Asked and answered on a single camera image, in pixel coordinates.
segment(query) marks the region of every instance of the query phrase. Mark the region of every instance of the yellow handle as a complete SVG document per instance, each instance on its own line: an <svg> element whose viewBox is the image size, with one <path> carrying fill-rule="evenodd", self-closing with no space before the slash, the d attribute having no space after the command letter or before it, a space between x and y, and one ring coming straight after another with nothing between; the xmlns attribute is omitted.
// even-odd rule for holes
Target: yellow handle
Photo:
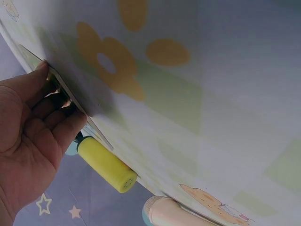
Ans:
<svg viewBox="0 0 301 226"><path fill-rule="evenodd" d="M84 138L77 147L79 155L120 193L136 182L137 174L92 137Z"/></svg>

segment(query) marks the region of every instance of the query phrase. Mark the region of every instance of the orange flower print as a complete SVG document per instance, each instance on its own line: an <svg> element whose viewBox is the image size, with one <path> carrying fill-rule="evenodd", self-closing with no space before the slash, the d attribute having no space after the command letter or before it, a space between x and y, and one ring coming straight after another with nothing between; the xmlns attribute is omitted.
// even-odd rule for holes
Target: orange flower print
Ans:
<svg viewBox="0 0 301 226"><path fill-rule="evenodd" d="M87 62L98 70L102 81L116 93L123 93L136 101L144 100L144 92L134 76L137 66L134 57L118 40L112 37L98 36L97 32L88 24L77 24L79 39L77 46ZM116 72L108 72L98 61L97 54L106 55L114 64Z"/></svg>

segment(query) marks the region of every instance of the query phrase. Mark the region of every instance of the hand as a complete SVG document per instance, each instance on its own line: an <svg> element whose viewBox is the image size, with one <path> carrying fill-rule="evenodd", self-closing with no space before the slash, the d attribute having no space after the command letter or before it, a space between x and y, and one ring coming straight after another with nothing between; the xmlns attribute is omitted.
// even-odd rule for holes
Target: hand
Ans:
<svg viewBox="0 0 301 226"><path fill-rule="evenodd" d="M0 81L0 225L3 212L12 224L47 189L87 122L73 105L62 108L67 100L61 94L47 96L55 91L47 75L43 61L30 74Z"/></svg>

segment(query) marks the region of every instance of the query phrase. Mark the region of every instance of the star print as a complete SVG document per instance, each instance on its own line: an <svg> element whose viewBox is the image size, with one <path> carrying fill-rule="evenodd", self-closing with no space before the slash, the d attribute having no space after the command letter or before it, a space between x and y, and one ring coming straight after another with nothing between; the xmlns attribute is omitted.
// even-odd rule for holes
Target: star print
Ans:
<svg viewBox="0 0 301 226"><path fill-rule="evenodd" d="M50 211L49 211L49 205L51 203L52 199L47 199L45 194L43 193L42 196L41 196L41 199L39 201L36 202L37 206L39 207L40 209L40 216L43 214L43 213L47 213L47 214L50 214ZM46 210L45 209L42 209L42 206L41 204L43 202L47 202L46 204Z"/></svg>
<svg viewBox="0 0 301 226"><path fill-rule="evenodd" d="M72 214L72 219L80 218L80 215L79 215L80 211L81 211L80 209L77 209L75 206L73 206L72 210L69 211Z"/></svg>

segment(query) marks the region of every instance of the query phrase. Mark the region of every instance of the cartoon bear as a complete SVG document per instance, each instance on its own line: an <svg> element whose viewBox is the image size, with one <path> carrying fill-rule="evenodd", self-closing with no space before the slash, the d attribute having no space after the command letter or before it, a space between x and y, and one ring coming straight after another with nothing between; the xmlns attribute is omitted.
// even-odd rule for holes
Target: cartoon bear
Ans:
<svg viewBox="0 0 301 226"><path fill-rule="evenodd" d="M4 6L5 10L7 11L8 15L15 21L19 18L19 13L15 8L12 0L1 0L1 5Z"/></svg>
<svg viewBox="0 0 301 226"><path fill-rule="evenodd" d="M241 226L250 226L248 222L251 219L239 213L236 209L228 205L222 204L211 194L198 188L191 188L189 186L182 185L182 184L180 184L180 186L181 188L184 189L184 191L190 194L195 200L197 200L204 207L206 207L208 210L210 210L212 213L216 214L220 218L228 221L229 223L238 224Z"/></svg>

